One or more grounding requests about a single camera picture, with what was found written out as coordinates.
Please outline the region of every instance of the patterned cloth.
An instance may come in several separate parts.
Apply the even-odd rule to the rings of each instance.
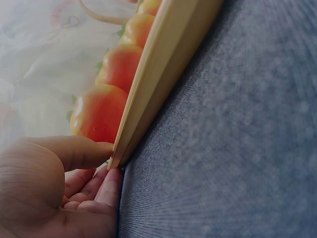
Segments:
[[[317,1],[226,0],[126,168],[120,238],[317,234]]]

